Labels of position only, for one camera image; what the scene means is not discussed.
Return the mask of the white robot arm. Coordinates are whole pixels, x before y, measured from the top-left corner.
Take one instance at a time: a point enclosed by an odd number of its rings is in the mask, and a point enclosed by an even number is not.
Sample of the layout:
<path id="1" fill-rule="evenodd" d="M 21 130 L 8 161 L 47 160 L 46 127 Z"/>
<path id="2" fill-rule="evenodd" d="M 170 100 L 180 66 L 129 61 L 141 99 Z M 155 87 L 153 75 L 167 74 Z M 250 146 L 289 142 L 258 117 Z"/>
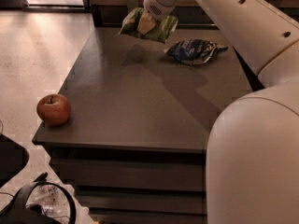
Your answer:
<path id="1" fill-rule="evenodd" d="M 264 0 L 195 0 L 263 84 L 215 121 L 207 224 L 299 224 L 299 23 Z M 177 0 L 144 0 L 156 20 Z"/>

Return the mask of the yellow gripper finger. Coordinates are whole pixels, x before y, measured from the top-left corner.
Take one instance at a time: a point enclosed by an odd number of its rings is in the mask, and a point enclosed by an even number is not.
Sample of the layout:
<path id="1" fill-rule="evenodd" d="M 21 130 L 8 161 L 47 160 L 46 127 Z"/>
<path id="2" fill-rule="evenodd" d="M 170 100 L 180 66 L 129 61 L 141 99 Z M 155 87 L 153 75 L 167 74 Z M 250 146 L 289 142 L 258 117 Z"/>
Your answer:
<path id="1" fill-rule="evenodd" d="M 137 31 L 145 35 L 149 31 L 151 31 L 157 24 L 157 21 L 148 13 L 148 12 L 143 12 L 139 24 L 137 26 Z"/>

